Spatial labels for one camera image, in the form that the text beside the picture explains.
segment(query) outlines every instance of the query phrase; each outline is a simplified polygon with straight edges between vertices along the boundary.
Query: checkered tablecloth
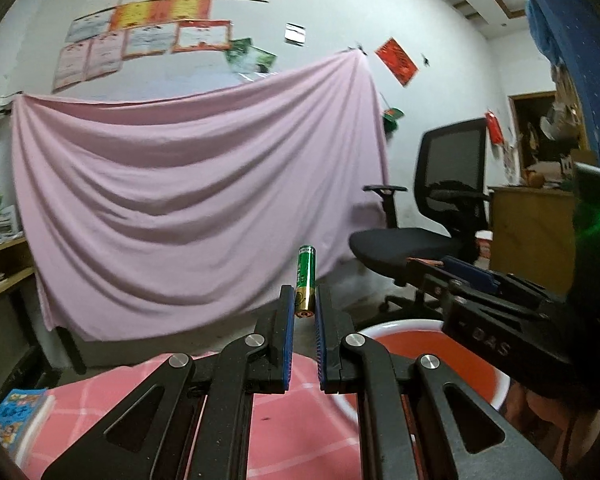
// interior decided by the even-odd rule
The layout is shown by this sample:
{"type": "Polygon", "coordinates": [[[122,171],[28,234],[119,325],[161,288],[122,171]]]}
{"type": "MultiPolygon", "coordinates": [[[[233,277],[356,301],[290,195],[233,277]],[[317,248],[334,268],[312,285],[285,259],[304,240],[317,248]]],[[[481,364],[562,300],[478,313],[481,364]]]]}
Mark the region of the checkered tablecloth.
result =
{"type": "MultiPolygon", "coordinates": [[[[39,480],[53,460],[169,356],[51,390],[56,405],[24,467],[29,479],[39,480]]],[[[361,477],[358,429],[320,391],[313,360],[294,354],[285,395],[254,396],[247,476],[258,480],[361,477]]]]}

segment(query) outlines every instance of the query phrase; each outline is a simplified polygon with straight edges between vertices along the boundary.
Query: pink cloth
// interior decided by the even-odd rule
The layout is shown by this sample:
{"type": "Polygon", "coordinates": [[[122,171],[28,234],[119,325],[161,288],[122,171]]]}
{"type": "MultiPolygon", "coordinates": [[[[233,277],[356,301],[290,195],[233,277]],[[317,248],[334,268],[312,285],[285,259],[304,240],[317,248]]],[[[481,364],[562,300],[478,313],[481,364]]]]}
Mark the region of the pink cloth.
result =
{"type": "MultiPolygon", "coordinates": [[[[39,480],[53,460],[169,355],[51,390],[56,405],[24,467],[29,479],[39,480]]],[[[313,360],[294,354],[291,384],[283,396],[254,396],[247,476],[258,480],[361,477],[358,428],[320,391],[313,360]]]]}
{"type": "Polygon", "coordinates": [[[381,226],[381,107],[358,50],[190,97],[18,96],[13,172],[46,326],[87,340],[190,330],[318,275],[381,226]]]}

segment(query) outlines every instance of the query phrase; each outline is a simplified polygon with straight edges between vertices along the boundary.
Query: green battery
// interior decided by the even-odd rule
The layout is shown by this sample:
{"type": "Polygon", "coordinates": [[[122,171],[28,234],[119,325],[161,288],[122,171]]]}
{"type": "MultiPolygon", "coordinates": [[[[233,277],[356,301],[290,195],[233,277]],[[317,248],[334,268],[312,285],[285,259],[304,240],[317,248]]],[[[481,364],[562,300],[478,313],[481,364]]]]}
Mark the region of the green battery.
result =
{"type": "Polygon", "coordinates": [[[303,245],[298,251],[294,311],[298,317],[311,317],[315,312],[315,249],[311,245],[303,245]]]}

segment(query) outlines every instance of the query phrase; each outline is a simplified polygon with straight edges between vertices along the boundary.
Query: silver bolt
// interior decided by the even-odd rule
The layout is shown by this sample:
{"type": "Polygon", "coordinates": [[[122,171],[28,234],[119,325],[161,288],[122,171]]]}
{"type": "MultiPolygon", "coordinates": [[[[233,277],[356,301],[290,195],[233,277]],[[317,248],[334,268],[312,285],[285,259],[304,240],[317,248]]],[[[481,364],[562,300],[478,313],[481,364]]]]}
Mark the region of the silver bolt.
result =
{"type": "Polygon", "coordinates": [[[429,370],[435,370],[440,366],[440,359],[435,355],[427,354],[420,358],[420,364],[429,370]]]}
{"type": "Polygon", "coordinates": [[[186,354],[174,354],[169,357],[169,366],[171,368],[182,368],[189,362],[189,356],[186,354]]]}
{"type": "Polygon", "coordinates": [[[264,337],[260,334],[249,334],[244,338],[244,342],[247,343],[247,346],[262,346],[264,337]]]}
{"type": "Polygon", "coordinates": [[[365,337],[362,334],[349,334],[344,341],[351,346],[362,346],[365,343],[365,337]]]}

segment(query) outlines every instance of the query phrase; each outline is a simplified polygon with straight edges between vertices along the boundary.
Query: office chair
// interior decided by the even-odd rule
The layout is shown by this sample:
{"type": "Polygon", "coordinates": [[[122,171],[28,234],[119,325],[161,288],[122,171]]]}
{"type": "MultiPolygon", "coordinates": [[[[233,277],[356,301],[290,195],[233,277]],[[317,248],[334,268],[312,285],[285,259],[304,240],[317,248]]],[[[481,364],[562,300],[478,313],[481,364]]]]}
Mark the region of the office chair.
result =
{"type": "MultiPolygon", "coordinates": [[[[365,186],[382,198],[387,229],[358,231],[349,237],[349,247],[360,262],[378,274],[406,286],[404,267],[408,258],[441,260],[454,256],[474,263],[478,257],[475,232],[486,229],[484,202],[484,158],[486,120],[465,121],[426,132],[413,182],[413,194],[421,214],[442,224],[447,237],[422,228],[399,228],[394,195],[407,191],[401,186],[365,186]]],[[[400,296],[386,296],[379,314],[356,325],[361,330],[374,324],[397,319],[442,319],[424,304],[424,294],[414,301],[400,296]],[[389,302],[401,307],[388,312],[389,302]]]]}

